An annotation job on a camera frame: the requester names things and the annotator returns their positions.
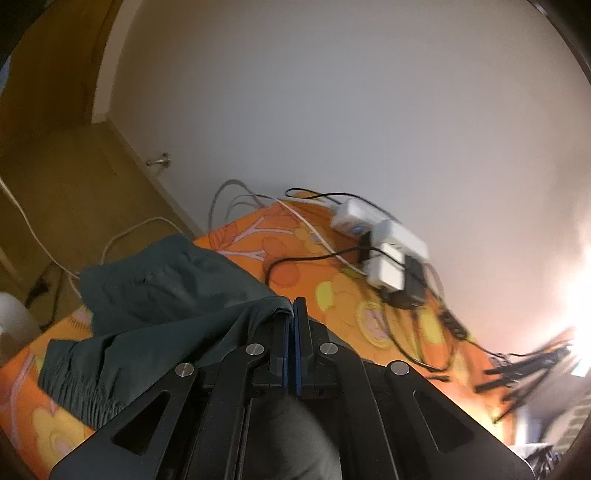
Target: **orange floral bedsheet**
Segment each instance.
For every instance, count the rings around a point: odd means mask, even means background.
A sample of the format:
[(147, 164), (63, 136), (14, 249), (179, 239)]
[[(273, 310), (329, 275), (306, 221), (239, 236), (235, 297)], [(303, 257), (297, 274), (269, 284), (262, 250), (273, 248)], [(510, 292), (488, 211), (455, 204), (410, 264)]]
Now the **orange floral bedsheet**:
[[(295, 204), (305, 217), (336, 248), (353, 245), (351, 239), (329, 228), (329, 214), (322, 208)], [(263, 279), (275, 260), (285, 257), (322, 255), (326, 250), (309, 229), (280, 205), (258, 210), (195, 241), (211, 248)], [(408, 312), (383, 308), (365, 280), (338, 260), (287, 262), (272, 271), (270, 286), (291, 300), (305, 297), (311, 317), (326, 324), (364, 358), (386, 365), (404, 359), (386, 328), (401, 346), (417, 358), (422, 351), (432, 365), (444, 365), (452, 338), (442, 327), (436, 299), (429, 298), (413, 321)], [(91, 313), (84, 307), (65, 318), (0, 369), (0, 427), (24, 462), (40, 480), (51, 468), (93, 431), (57, 406), (37, 387), (47, 344), (52, 338), (82, 340), (91, 336)], [(476, 395), (473, 385), (485, 380), (482, 370), (489, 359), (468, 343), (455, 344), (450, 383), (433, 384), (495, 436), (511, 443), (513, 416), (493, 425), (492, 418), (504, 406), (502, 389)], [(425, 376), (431, 375), (418, 368)]]

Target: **dark green blanket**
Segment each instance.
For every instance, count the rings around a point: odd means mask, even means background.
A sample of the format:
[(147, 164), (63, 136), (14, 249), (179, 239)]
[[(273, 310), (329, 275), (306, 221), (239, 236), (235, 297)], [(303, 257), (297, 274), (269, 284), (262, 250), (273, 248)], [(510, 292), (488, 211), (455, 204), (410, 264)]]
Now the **dark green blanket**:
[(180, 235), (85, 269), (80, 292), (95, 336), (52, 340), (39, 386), (94, 429), (176, 364), (219, 362), (262, 322), (293, 314), (287, 298)]

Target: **triangular cutout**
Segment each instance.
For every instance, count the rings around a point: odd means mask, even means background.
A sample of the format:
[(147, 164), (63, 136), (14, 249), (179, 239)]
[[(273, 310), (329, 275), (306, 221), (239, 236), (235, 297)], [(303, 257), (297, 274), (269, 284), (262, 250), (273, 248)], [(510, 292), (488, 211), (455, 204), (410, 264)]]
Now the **triangular cutout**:
[(415, 390), (414, 398), (440, 453), (449, 453), (474, 438), (463, 423), (425, 392)]
[(168, 392), (158, 395), (114, 435), (113, 443), (136, 455), (145, 454), (169, 400), (170, 393)]

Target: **bright light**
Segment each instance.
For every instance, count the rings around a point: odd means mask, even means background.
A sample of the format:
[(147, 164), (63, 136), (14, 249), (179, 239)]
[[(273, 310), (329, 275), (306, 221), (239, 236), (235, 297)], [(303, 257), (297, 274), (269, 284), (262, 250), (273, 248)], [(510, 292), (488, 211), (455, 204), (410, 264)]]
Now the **bright light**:
[(563, 285), (569, 323), (574, 326), (572, 351), (580, 358), (572, 375), (584, 377), (591, 368), (591, 245), (583, 247), (583, 265)]

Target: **white bottle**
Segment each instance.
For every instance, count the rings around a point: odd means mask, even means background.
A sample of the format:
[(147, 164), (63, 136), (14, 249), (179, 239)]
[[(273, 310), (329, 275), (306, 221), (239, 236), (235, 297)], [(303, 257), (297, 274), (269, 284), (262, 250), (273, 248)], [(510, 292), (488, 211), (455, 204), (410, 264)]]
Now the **white bottle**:
[(39, 325), (24, 305), (6, 292), (0, 292), (0, 365), (41, 335)]

